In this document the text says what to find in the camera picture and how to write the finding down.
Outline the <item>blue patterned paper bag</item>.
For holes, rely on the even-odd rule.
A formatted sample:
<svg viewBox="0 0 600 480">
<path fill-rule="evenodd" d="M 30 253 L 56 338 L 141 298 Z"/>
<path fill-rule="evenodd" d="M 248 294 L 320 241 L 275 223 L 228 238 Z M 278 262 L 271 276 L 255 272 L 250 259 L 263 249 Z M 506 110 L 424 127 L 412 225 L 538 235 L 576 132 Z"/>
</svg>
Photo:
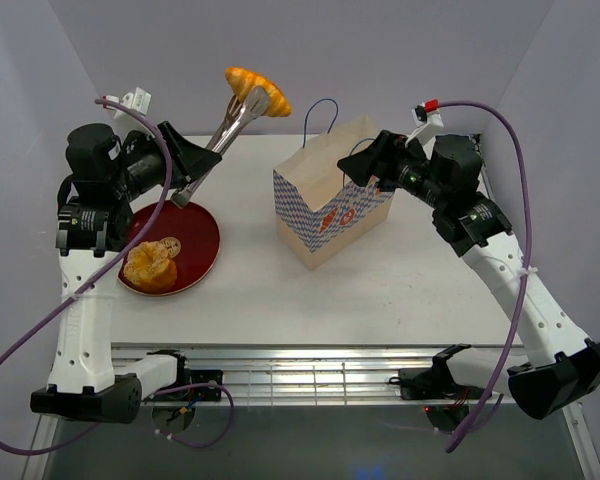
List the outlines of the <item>blue patterned paper bag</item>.
<svg viewBox="0 0 600 480">
<path fill-rule="evenodd" d="M 371 178 L 352 182 L 337 162 L 361 151 L 378 134 L 368 115 L 304 142 L 273 170 L 277 232 L 304 266 L 314 270 L 388 216 L 393 194 Z"/>
</svg>

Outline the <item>large round fake bread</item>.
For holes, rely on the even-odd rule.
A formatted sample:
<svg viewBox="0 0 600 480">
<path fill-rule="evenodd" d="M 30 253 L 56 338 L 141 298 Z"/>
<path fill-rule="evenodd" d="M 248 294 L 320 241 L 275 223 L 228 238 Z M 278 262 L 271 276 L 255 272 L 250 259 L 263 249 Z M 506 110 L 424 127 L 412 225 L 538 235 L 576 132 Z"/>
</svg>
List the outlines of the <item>large round fake bread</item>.
<svg viewBox="0 0 600 480">
<path fill-rule="evenodd" d="M 177 266 L 161 242 L 142 242 L 128 253 L 123 275 L 143 293 L 162 294 L 176 283 Z"/>
</svg>

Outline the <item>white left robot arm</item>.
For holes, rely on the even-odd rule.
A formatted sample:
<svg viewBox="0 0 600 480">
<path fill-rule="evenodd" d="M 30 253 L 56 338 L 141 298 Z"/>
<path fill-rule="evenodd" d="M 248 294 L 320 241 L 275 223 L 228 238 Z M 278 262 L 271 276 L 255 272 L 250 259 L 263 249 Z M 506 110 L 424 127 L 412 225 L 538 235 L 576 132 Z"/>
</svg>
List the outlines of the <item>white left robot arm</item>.
<svg viewBox="0 0 600 480">
<path fill-rule="evenodd" d="M 191 199 L 240 132 L 271 103 L 261 86 L 227 112 L 212 140 L 199 147 L 168 122 L 121 139 L 107 124 L 73 130 L 65 158 L 71 168 L 58 192 L 56 247 L 63 279 L 57 352 L 46 387 L 32 393 L 33 412 L 70 420 L 129 424 L 141 401 L 161 390 L 185 397 L 192 376 L 181 356 L 151 353 L 115 370 L 110 325 L 118 269 L 139 243 L 130 238 L 131 203 L 160 185 L 179 207 Z"/>
</svg>

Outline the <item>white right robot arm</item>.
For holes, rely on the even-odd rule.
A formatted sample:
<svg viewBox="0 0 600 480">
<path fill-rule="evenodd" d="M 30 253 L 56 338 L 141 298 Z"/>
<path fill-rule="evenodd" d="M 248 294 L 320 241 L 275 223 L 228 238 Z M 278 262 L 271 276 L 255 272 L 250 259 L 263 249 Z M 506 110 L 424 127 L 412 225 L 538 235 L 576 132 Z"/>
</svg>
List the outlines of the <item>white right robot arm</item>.
<svg viewBox="0 0 600 480">
<path fill-rule="evenodd" d="M 454 397 L 465 387 L 491 390 L 543 419 L 599 386 L 600 341 L 568 317 L 525 265 L 508 218 L 479 190 L 482 165 L 467 137 L 439 136 L 427 153 L 418 139 L 389 131 L 337 162 L 358 186 L 376 181 L 382 192 L 404 190 L 430 206 L 436 232 L 484 282 L 524 347 L 496 373 L 500 352 L 456 344 L 403 386 L 436 397 Z"/>
</svg>

